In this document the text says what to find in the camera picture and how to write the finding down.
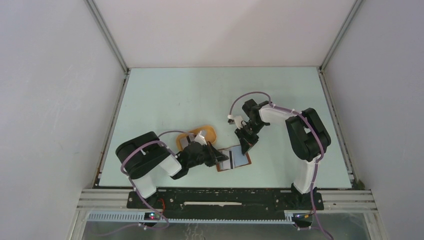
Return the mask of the white striped credit cards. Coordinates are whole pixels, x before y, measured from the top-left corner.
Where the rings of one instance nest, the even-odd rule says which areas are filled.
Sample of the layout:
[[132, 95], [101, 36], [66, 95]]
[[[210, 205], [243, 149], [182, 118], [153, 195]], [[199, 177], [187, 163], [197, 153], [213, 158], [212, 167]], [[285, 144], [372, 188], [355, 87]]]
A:
[[222, 160], [217, 163], [217, 171], [232, 170], [234, 168], [233, 152], [229, 149], [223, 149], [220, 153], [223, 157]]

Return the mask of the brown leather card holder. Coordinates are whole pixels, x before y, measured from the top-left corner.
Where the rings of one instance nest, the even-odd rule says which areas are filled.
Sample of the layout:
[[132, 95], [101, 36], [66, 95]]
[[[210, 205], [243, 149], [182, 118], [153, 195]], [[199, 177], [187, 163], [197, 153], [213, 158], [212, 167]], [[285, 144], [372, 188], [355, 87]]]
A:
[[234, 145], [229, 148], [219, 149], [218, 151], [228, 157], [227, 160], [217, 163], [216, 170], [218, 172], [234, 170], [236, 168], [252, 164], [249, 154], [242, 153], [242, 148], [240, 145]]

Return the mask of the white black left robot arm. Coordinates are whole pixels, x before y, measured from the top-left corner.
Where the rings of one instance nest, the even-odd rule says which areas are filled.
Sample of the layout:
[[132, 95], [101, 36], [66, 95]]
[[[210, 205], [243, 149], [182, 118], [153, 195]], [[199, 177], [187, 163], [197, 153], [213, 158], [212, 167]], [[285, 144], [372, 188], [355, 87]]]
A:
[[115, 154], [121, 162], [121, 172], [139, 192], [138, 201], [145, 208], [153, 208], [158, 202], [157, 187], [150, 176], [155, 168], [162, 168], [169, 177], [177, 180], [187, 175], [191, 168], [199, 165], [213, 167], [230, 159], [206, 140], [203, 131], [189, 140], [178, 153], [170, 150], [155, 132], [150, 131], [122, 143]]

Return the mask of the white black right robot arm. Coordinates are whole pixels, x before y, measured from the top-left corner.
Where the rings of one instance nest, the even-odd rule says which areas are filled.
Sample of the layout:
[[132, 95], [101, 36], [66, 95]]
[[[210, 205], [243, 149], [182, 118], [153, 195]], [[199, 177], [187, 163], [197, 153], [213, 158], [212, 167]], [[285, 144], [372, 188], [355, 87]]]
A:
[[243, 120], [240, 115], [228, 114], [228, 123], [235, 124], [236, 134], [242, 154], [246, 154], [259, 141], [259, 132], [270, 124], [285, 123], [291, 148], [301, 160], [299, 171], [293, 182], [296, 189], [291, 194], [291, 204], [297, 209], [304, 209], [311, 202], [311, 192], [317, 177], [317, 167], [328, 146], [331, 137], [317, 111], [307, 108], [301, 112], [275, 105], [267, 100], [256, 103], [253, 99], [246, 101], [242, 110], [248, 117]]

